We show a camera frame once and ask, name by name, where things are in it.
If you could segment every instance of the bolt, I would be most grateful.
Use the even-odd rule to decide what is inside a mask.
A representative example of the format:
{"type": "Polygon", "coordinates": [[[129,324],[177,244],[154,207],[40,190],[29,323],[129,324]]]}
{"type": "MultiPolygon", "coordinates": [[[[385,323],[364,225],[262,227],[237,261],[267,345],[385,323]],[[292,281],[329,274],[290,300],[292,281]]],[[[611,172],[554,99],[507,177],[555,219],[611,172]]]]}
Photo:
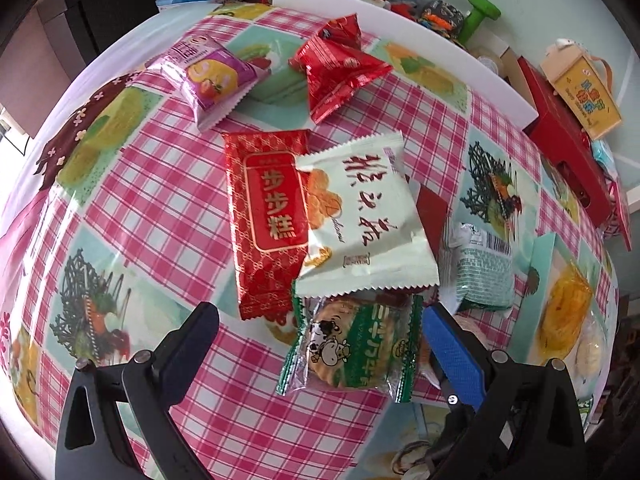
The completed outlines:
{"type": "Polygon", "coordinates": [[[496,350],[494,352],[491,352],[491,359],[493,359],[497,363],[504,364],[509,360],[509,356],[502,350],[496,350]]]}
{"type": "Polygon", "coordinates": [[[150,350],[139,350],[133,356],[133,360],[138,364],[146,363],[151,359],[151,351],[150,350]]]}
{"type": "Polygon", "coordinates": [[[86,357],[81,357],[76,361],[76,370],[78,370],[79,372],[86,371],[93,364],[94,362],[91,361],[91,359],[87,359],[86,357]]]}
{"type": "Polygon", "coordinates": [[[557,357],[554,357],[553,359],[551,359],[551,365],[553,368],[555,368],[559,372],[561,372],[565,368],[564,362],[562,361],[562,359],[558,359],[557,357]]]}

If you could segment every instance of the red wrapper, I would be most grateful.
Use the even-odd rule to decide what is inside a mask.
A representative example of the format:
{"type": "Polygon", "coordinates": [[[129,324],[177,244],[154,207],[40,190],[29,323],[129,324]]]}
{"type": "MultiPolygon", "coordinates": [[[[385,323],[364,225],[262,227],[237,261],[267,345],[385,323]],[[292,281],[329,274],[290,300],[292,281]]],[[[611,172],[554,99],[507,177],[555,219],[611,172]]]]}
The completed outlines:
{"type": "MultiPolygon", "coordinates": [[[[335,41],[335,43],[350,46],[358,50],[362,49],[362,33],[358,25],[358,19],[355,14],[330,20],[327,24],[316,33],[318,38],[323,40],[335,41]]],[[[304,72],[305,67],[300,64],[300,52],[304,48],[301,46],[294,56],[289,60],[289,65],[298,72],[304,72]]]]}
{"type": "Polygon", "coordinates": [[[222,136],[240,317],[286,312],[306,255],[306,191],[295,166],[306,130],[222,136]]]}
{"type": "Polygon", "coordinates": [[[298,59],[306,67],[309,108],[316,124],[351,99],[358,88],[393,69],[369,54],[317,36],[303,45],[298,59]]]}

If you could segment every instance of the wrapper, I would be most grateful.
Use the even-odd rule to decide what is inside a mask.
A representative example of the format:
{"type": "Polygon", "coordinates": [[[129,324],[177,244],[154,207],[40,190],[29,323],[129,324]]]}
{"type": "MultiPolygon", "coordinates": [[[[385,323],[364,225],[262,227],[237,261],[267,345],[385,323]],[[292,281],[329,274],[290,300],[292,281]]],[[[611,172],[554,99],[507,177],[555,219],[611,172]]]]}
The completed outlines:
{"type": "Polygon", "coordinates": [[[471,224],[458,224],[442,258],[440,301],[449,312],[505,310],[515,300],[513,256],[508,242],[471,224]]]}
{"type": "Polygon", "coordinates": [[[201,131],[224,119],[265,75],[204,34],[186,35],[149,70],[161,73],[180,90],[201,131]]]}
{"type": "Polygon", "coordinates": [[[389,63],[361,52],[360,27],[353,16],[328,22],[290,60],[306,72],[311,119],[321,123],[362,88],[391,72],[389,63]]]}
{"type": "Polygon", "coordinates": [[[438,267],[402,172],[399,132],[296,158],[308,173],[308,255],[302,298],[365,288],[427,287],[438,267]]]}
{"type": "MultiPolygon", "coordinates": [[[[362,32],[360,31],[358,19],[355,14],[328,21],[323,28],[318,30],[316,36],[323,40],[334,41],[335,43],[355,48],[356,50],[362,49],[362,32]]],[[[290,67],[299,72],[305,71],[305,67],[300,64],[300,53],[303,48],[304,45],[289,59],[290,67]]]]}
{"type": "Polygon", "coordinates": [[[306,153],[306,130],[222,136],[240,316],[286,312],[306,255],[305,185],[294,162],[306,153]]]}
{"type": "Polygon", "coordinates": [[[593,291],[573,262],[553,284],[538,330],[543,362],[564,359],[574,347],[587,314],[593,291]]]}
{"type": "Polygon", "coordinates": [[[411,400],[417,366],[422,298],[381,303],[375,291],[294,299],[298,340],[276,391],[379,389],[395,402],[411,400]]]}

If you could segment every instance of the cookie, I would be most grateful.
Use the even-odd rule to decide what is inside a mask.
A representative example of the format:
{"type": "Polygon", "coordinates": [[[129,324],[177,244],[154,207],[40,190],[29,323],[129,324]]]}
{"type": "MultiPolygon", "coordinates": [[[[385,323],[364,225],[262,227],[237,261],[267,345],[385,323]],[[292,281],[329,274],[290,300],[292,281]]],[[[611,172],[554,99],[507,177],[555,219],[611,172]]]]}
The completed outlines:
{"type": "Polygon", "coordinates": [[[334,388],[361,389],[386,381],[395,341],[394,309],[349,296],[328,300],[306,336],[309,369],[334,388]]]}

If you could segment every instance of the chinese characters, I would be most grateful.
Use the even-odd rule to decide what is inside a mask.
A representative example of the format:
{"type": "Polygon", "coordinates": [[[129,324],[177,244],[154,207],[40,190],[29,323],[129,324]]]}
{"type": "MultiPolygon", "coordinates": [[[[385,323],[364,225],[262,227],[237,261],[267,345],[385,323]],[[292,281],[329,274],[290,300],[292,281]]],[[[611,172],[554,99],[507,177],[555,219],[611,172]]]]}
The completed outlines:
{"type": "MultiPolygon", "coordinates": [[[[367,184],[376,180],[382,180],[386,175],[388,167],[385,164],[381,164],[379,155],[353,155],[347,160],[343,160],[344,171],[347,173],[347,177],[354,179],[350,184],[351,187],[356,184],[367,184]]],[[[368,190],[361,190],[359,192],[360,199],[358,200],[358,211],[367,209],[375,209],[376,201],[382,199],[382,193],[370,192],[368,190]]],[[[369,220],[363,214],[360,217],[359,227],[364,227],[362,233],[362,244],[366,247],[367,244],[380,240],[382,233],[389,232],[390,229],[397,229],[388,218],[377,218],[375,220],[369,220]]]]}
{"type": "Polygon", "coordinates": [[[296,237],[291,216],[278,214],[289,204],[287,195],[276,191],[283,183],[284,175],[281,171],[267,170],[262,174],[262,190],[268,192],[264,197],[264,203],[267,208],[269,236],[274,240],[296,237]]]}

